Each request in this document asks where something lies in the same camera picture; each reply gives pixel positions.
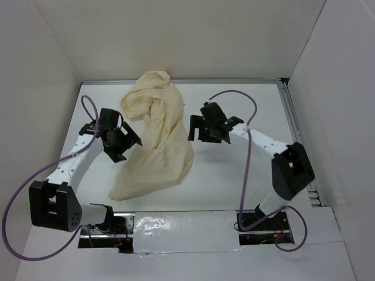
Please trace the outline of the cream fabric jacket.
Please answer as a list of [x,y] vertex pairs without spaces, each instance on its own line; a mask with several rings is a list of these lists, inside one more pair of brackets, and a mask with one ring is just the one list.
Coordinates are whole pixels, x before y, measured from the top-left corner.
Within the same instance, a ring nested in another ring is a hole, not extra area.
[[141,76],[120,102],[126,119],[144,121],[142,144],[117,173],[109,198],[129,200],[174,186],[192,166],[194,152],[182,122],[183,98],[165,71]]

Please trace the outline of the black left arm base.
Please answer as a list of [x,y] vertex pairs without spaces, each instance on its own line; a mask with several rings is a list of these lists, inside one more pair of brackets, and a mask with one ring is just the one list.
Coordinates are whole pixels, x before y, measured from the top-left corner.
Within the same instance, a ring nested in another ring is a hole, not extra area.
[[97,238],[97,239],[126,239],[132,238],[134,233],[135,213],[114,213],[109,226],[90,225],[81,229],[80,238]]

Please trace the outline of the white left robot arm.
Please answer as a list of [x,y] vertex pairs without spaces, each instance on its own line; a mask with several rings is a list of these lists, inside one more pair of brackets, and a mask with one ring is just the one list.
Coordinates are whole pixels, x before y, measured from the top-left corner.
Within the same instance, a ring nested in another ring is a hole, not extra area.
[[141,143],[118,111],[101,109],[98,120],[80,129],[70,158],[62,161],[44,181],[34,181],[29,186],[32,224],[67,232],[81,225],[95,225],[103,234],[113,231],[113,208],[99,203],[82,205],[76,192],[97,156],[105,153],[113,163],[122,162],[126,160],[124,152]]

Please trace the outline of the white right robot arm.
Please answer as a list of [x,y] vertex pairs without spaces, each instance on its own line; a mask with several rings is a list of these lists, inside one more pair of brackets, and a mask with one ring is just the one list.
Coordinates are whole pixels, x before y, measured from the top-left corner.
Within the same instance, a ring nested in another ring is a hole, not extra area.
[[287,144],[250,128],[233,116],[227,118],[215,102],[206,102],[202,113],[190,116],[188,140],[207,143],[226,142],[248,150],[248,157],[257,156],[271,164],[272,189],[257,207],[256,223],[270,229],[276,222],[274,212],[287,205],[297,194],[313,182],[315,173],[304,146],[299,142]]

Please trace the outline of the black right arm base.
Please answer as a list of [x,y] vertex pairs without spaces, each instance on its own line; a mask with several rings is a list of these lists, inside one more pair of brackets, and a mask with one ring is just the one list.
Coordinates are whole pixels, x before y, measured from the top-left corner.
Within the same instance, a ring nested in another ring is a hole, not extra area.
[[[250,225],[254,224],[258,220],[262,219],[264,214],[258,209],[255,210],[245,210],[243,211],[242,216],[242,225],[243,228],[238,226],[238,222],[240,221],[239,212],[237,212],[237,222],[234,223],[233,227],[235,230],[239,232],[245,232],[245,228],[248,228]],[[263,222],[257,224],[252,229],[248,230],[251,231],[271,231],[271,232],[284,232],[289,231],[289,222],[285,211],[281,211],[278,214],[273,215],[270,218],[266,218]]]

